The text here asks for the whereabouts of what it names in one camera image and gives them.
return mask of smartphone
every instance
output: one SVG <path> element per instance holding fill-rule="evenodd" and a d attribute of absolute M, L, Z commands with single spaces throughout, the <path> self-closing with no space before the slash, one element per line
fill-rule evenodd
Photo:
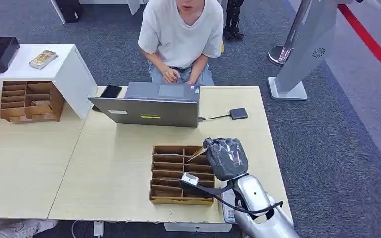
<path fill-rule="evenodd" d="M 122 87 L 109 85 L 100 95 L 100 98 L 117 98 L 121 90 L 122 90 Z M 101 110 L 95 105 L 93 106 L 93 110 L 97 112 L 101 112 Z"/>

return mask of white t-shirt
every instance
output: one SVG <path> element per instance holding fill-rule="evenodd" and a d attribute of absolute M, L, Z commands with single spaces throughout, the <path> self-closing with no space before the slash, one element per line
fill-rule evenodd
<path fill-rule="evenodd" d="M 217 0 L 205 0 L 203 12 L 192 26 L 183 22 L 176 0 L 150 0 L 138 44 L 147 53 L 158 51 L 168 67 L 187 68 L 201 54 L 220 56 L 223 21 L 223 8 Z"/>

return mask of hand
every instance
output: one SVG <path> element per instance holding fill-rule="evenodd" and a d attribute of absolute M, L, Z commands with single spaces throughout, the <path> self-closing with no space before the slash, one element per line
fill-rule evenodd
<path fill-rule="evenodd" d="M 189 79 L 186 83 L 187 84 L 196 84 L 196 82 L 198 82 L 198 79 L 194 80 L 194 79 Z"/>
<path fill-rule="evenodd" d="M 175 83 L 177 79 L 180 78 L 179 72 L 169 67 L 166 67 L 160 72 L 163 75 L 163 79 L 166 83 Z"/>

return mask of white power cable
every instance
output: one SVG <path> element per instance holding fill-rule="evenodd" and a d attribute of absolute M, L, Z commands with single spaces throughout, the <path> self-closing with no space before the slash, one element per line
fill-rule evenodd
<path fill-rule="evenodd" d="M 71 233 L 72 233 L 72 236 L 73 238 L 76 238 L 74 232 L 73 232 L 73 226 L 75 226 L 75 223 L 77 222 L 78 220 L 74 221 L 73 224 L 72 224 L 72 227 L 71 227 Z"/>

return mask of gray carpet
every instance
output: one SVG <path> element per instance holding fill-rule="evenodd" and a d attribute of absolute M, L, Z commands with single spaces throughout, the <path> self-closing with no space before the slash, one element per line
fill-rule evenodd
<path fill-rule="evenodd" d="M 301 237 L 381 237 L 381 154 L 327 65 L 304 81 L 307 101 L 271 100 L 266 79 L 279 68 L 266 54 L 286 37 L 286 9 L 282 1 L 245 1 L 240 27 L 246 37 L 226 43 L 226 52 L 210 61 L 214 81 L 259 85 Z M 61 25 L 47 1 L 0 0 L 0 35 L 14 35 L 22 43 L 76 43 L 99 85 L 149 81 L 147 63 L 137 49 L 141 18 L 142 9 L 132 17 L 126 6 L 87 6 L 80 23 Z M 70 224 L 61 222 L 38 237 L 69 237 Z M 122 232 L 126 226 L 132 231 L 129 235 Z M 108 227 L 113 230 L 105 237 L 195 235 L 165 233 L 154 224 Z"/>

